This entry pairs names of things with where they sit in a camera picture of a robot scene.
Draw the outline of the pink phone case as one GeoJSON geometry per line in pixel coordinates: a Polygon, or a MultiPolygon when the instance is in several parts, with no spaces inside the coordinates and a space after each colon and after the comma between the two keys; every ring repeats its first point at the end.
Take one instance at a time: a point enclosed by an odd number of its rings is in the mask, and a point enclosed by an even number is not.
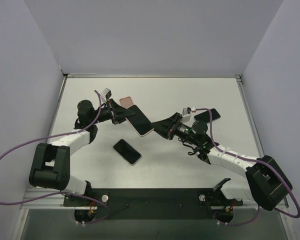
{"type": "Polygon", "coordinates": [[[134,105],[134,102],[133,102],[133,100],[130,96],[120,98],[119,103],[125,109],[128,109],[128,108],[130,108],[131,106],[134,105]]]}

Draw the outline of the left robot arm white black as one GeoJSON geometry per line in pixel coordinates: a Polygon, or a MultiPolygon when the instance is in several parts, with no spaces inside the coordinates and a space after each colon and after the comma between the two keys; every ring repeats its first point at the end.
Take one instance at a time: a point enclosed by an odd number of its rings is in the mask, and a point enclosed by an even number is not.
{"type": "Polygon", "coordinates": [[[101,104],[98,109],[94,109],[89,100],[80,101],[74,130],[59,140],[36,146],[29,173],[30,185],[75,194],[74,199],[80,205],[90,204],[93,194],[87,190],[88,182],[71,175],[71,155],[95,140],[98,123],[110,120],[117,125],[134,114],[113,99],[101,104]]]}

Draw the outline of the teal phone black screen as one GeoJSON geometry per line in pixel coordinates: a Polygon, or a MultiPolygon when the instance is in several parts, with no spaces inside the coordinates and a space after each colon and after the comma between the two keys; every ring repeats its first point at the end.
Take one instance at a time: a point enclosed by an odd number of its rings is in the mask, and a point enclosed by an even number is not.
{"type": "Polygon", "coordinates": [[[218,111],[215,108],[212,108],[210,109],[210,112],[206,110],[194,116],[195,121],[202,121],[205,123],[209,123],[210,118],[212,121],[215,121],[220,119],[221,115],[218,113],[218,111]]]}

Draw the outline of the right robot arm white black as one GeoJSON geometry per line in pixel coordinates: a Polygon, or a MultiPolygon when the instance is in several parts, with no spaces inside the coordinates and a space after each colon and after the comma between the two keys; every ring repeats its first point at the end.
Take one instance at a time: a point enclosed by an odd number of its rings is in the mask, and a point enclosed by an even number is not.
{"type": "Polygon", "coordinates": [[[184,124],[183,117],[175,113],[169,118],[151,123],[161,137],[192,145],[192,153],[210,165],[221,166],[247,180],[248,187],[227,185],[221,188],[227,199],[254,200],[263,209],[272,211],[292,190],[292,184],[277,162],[268,155],[246,156],[216,143],[208,134],[204,121],[195,121],[192,126],[184,124]]]}

